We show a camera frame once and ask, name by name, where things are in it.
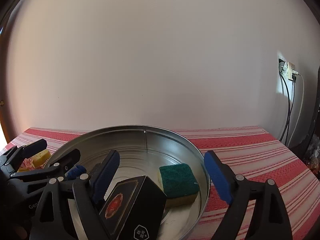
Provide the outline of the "red striped tablecloth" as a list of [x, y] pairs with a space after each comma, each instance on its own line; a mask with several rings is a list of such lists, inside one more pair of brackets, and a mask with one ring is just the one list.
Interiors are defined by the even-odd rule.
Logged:
[[[319, 180], [309, 168], [270, 133], [258, 126], [177, 130], [202, 153], [213, 150], [234, 173], [264, 182], [273, 179], [285, 202], [293, 239], [307, 239], [319, 217]], [[1, 146], [1, 154], [13, 146], [44, 138], [51, 154], [83, 131], [29, 128]], [[227, 210], [212, 186], [206, 211], [188, 239], [211, 239]]]

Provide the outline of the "black card box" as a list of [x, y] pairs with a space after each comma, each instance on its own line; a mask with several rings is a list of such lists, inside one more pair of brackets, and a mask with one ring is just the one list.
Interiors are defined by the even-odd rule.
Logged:
[[156, 239], [167, 195], [148, 176], [118, 182], [99, 216], [111, 239]]

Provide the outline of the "yellow sponge block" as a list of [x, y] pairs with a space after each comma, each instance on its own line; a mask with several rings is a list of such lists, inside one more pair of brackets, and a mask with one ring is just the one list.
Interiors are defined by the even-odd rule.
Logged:
[[31, 158], [32, 166], [34, 168], [40, 168], [42, 165], [46, 163], [50, 156], [51, 153], [47, 149], [42, 150], [41, 152], [37, 153]]

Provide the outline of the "blue knitted yarn item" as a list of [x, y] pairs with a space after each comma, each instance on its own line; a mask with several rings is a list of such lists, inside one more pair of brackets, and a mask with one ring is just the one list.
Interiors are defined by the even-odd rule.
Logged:
[[80, 177], [82, 174], [87, 173], [87, 170], [82, 165], [76, 165], [71, 170], [67, 172], [66, 178], [67, 180], [75, 180]]

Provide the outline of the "round metal cookie tin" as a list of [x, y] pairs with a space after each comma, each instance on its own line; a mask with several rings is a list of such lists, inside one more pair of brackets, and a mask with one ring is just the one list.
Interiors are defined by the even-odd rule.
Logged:
[[159, 167], [188, 164], [200, 191], [191, 205], [165, 210], [159, 239], [187, 239], [200, 220], [210, 195], [210, 178], [204, 168], [203, 155], [185, 137], [157, 127], [116, 126], [95, 130], [61, 146], [49, 159], [50, 166], [68, 151], [77, 148], [81, 157], [79, 165], [91, 171], [103, 161], [110, 150], [120, 154], [120, 165], [105, 192], [107, 197], [117, 182], [146, 175], [159, 184]]

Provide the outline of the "green yellow sponge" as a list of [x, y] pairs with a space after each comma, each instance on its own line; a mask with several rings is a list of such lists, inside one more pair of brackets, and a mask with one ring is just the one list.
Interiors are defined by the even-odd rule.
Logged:
[[190, 205], [195, 202], [200, 187], [189, 165], [161, 166], [158, 178], [167, 196], [166, 208]]

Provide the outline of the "wall power socket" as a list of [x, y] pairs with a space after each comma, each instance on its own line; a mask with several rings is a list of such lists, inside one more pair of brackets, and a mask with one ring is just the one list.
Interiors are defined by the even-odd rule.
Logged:
[[279, 68], [280, 74], [283, 77], [287, 78], [289, 81], [295, 82], [296, 77], [300, 75], [299, 72], [295, 70], [295, 65], [289, 61], [285, 61], [282, 58], [279, 58], [278, 62], [279, 62], [278, 68]]

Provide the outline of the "pink floral packet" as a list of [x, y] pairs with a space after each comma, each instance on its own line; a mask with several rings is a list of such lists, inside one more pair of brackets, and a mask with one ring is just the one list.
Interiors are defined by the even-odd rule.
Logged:
[[34, 165], [34, 158], [24, 159], [23, 163], [20, 165], [18, 172], [26, 172], [36, 170], [37, 168]]

